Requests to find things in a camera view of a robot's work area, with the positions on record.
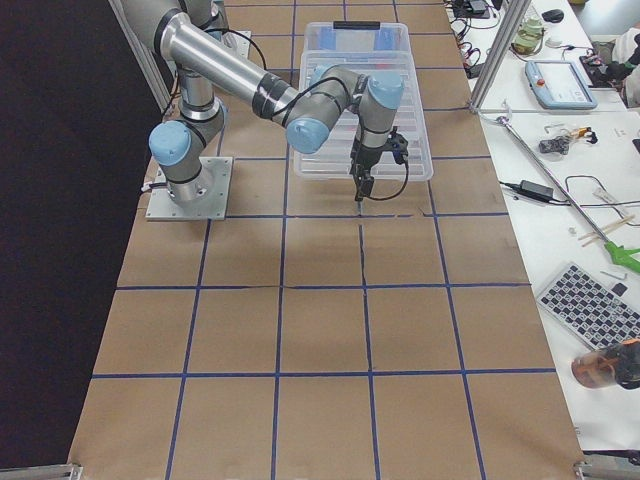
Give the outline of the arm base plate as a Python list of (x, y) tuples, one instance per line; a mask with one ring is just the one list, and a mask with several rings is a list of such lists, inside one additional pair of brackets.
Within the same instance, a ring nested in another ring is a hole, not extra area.
[(146, 218), (151, 221), (221, 221), (226, 217), (234, 159), (201, 156), (199, 176), (188, 183), (166, 180), (157, 168), (150, 189)]

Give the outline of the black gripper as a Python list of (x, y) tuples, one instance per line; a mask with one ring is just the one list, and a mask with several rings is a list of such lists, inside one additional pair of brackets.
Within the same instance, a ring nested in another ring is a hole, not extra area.
[(374, 185), (371, 169), (378, 164), (384, 152), (391, 152), (395, 163), (404, 165), (405, 170), (409, 170), (408, 141), (397, 132), (396, 127), (393, 127), (388, 133), (382, 146), (369, 147), (364, 145), (358, 136), (354, 138), (350, 153), (349, 174), (354, 179), (355, 201), (362, 201), (371, 196)]

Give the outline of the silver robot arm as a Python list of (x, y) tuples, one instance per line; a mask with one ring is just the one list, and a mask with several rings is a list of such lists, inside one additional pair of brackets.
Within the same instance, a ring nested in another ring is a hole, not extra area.
[(355, 114), (349, 173), (357, 201), (371, 197), (371, 170), (383, 153), (391, 153), (398, 165), (409, 165), (408, 142), (394, 124), (404, 91), (398, 74), (364, 75), (329, 65), (317, 68), (311, 85), (297, 91), (207, 33), (212, 19), (208, 2), (125, 1), (122, 7), (143, 44), (246, 102), (256, 116), (281, 125), (287, 143), (299, 153), (317, 152), (342, 113)]

